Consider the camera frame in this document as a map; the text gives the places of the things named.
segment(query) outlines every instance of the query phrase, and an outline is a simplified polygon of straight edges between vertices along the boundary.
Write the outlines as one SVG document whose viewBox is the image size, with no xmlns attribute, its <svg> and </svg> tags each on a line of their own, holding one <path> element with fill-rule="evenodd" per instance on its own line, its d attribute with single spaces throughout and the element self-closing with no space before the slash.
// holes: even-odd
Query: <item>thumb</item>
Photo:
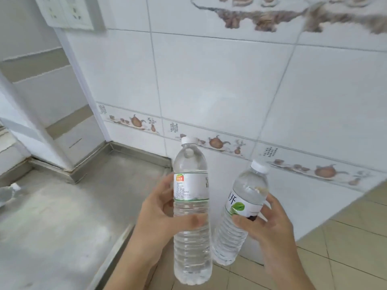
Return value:
<svg viewBox="0 0 387 290">
<path fill-rule="evenodd" d="M 257 241 L 261 241 L 263 238 L 263 226 L 259 222 L 254 222 L 249 220 L 244 216 L 240 216 L 238 214 L 234 214 L 231 217 L 234 221 L 234 224 L 240 229 L 245 230 L 249 233 L 251 237 L 253 237 Z"/>
<path fill-rule="evenodd" d="M 208 214 L 187 214 L 185 216 L 174 216 L 170 218 L 169 228 L 173 235 L 181 231 L 192 231 L 204 225 Z"/>
</svg>

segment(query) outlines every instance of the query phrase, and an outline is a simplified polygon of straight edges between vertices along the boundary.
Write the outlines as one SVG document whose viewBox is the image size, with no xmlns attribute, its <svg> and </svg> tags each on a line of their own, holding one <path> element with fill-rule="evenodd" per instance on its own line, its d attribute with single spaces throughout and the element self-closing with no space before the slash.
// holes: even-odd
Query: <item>plastic bottle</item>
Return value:
<svg viewBox="0 0 387 290">
<path fill-rule="evenodd" d="M 183 137 L 183 149 L 173 164 L 175 216 L 208 213 L 207 163 L 198 149 L 198 141 L 196 137 Z M 208 281 L 212 274 L 209 222 L 199 229 L 177 233 L 174 245 L 176 278 L 182 284 L 188 285 L 199 285 Z"/>
<path fill-rule="evenodd" d="M 12 183 L 10 186 L 0 187 L 0 207 L 12 199 L 16 191 L 20 190 L 20 186 L 16 183 Z"/>
<path fill-rule="evenodd" d="M 217 263 L 228 266 L 235 261 L 247 232 L 235 226 L 231 216 L 239 214 L 252 221 L 257 218 L 268 195 L 267 173 L 267 167 L 253 161 L 235 180 L 212 237 L 212 258 Z"/>
</svg>

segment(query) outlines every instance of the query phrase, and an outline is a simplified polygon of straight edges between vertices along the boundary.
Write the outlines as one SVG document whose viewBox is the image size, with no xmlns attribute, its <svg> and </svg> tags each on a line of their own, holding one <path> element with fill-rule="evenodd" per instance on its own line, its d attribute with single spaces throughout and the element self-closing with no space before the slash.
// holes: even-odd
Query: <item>white label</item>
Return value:
<svg viewBox="0 0 387 290">
<path fill-rule="evenodd" d="M 257 218 L 262 205 L 249 203 L 248 201 L 241 199 L 235 191 L 232 190 L 228 196 L 225 207 L 229 214 L 239 214 L 254 221 Z"/>
<path fill-rule="evenodd" d="M 208 200 L 208 174 L 175 174 L 173 179 L 173 195 L 175 200 Z"/>
</svg>

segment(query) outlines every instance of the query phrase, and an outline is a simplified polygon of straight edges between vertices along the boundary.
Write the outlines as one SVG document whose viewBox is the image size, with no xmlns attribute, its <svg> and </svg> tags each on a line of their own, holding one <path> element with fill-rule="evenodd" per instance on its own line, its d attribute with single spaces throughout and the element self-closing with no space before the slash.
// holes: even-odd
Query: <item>brand logo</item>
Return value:
<svg viewBox="0 0 387 290">
<path fill-rule="evenodd" d="M 176 175 L 176 181 L 177 182 L 184 181 L 184 175 L 183 174 L 177 174 Z"/>
</svg>

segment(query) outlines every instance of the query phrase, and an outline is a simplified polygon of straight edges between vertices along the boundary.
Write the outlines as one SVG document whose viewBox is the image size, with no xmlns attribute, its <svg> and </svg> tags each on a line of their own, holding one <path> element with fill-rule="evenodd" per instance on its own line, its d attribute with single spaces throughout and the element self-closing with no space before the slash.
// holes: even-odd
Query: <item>bottle cap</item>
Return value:
<svg viewBox="0 0 387 290">
<path fill-rule="evenodd" d="M 183 145 L 185 143 L 194 143 L 197 145 L 199 143 L 199 139 L 197 137 L 184 136 L 181 138 L 181 144 Z"/>
<path fill-rule="evenodd" d="M 256 160 L 253 160 L 251 163 L 250 167 L 252 167 L 255 171 L 262 173 L 262 174 L 267 174 L 268 173 L 268 167 L 261 165 L 258 163 Z"/>
</svg>

